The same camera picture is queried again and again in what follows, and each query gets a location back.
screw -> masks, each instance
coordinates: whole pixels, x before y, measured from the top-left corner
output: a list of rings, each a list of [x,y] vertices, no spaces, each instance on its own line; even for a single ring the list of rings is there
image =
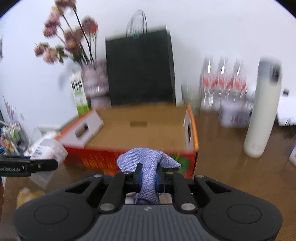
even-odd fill
[[[100,209],[103,211],[112,211],[115,208],[115,206],[112,203],[103,203],[100,205]]]
[[[181,208],[184,210],[184,211],[192,211],[195,209],[195,205],[193,203],[190,203],[190,202],[187,202],[187,203],[183,203],[181,205]]]

white bottle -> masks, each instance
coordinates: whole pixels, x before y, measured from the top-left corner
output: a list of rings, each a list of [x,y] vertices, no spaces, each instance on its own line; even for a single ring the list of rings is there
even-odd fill
[[[244,141],[244,152],[253,158],[263,154],[269,139],[281,94],[281,64],[260,59],[251,122]]]

red label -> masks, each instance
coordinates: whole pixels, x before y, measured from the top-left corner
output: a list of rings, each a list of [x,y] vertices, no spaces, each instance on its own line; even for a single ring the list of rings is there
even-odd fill
[[[216,87],[216,79],[211,74],[205,74],[202,78],[202,83],[204,87],[211,87],[211,88]]]
[[[218,77],[218,86],[221,88],[230,89],[231,88],[231,78],[227,75]]]
[[[246,78],[236,77],[234,79],[234,88],[236,90],[244,90],[246,88],[246,84],[247,84]]]

plastic bottle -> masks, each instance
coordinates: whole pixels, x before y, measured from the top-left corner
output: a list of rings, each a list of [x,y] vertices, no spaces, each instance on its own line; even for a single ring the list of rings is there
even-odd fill
[[[244,62],[237,60],[232,74],[232,88],[229,91],[228,101],[237,102],[245,99],[247,78]]]
[[[231,88],[231,76],[227,72],[227,58],[220,58],[217,71],[217,88],[214,93],[214,109],[219,110],[221,99],[226,99]]]
[[[217,79],[214,73],[212,57],[205,57],[200,79],[201,90],[203,91],[201,109],[211,110],[214,107],[214,90],[217,86]]]

vase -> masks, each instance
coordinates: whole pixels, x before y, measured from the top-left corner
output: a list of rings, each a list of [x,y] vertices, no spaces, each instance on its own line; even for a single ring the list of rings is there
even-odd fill
[[[106,62],[97,65],[83,65],[82,78],[87,97],[105,96],[109,93]]]
[[[111,108],[111,100],[109,96],[91,97],[91,107],[95,109]]]

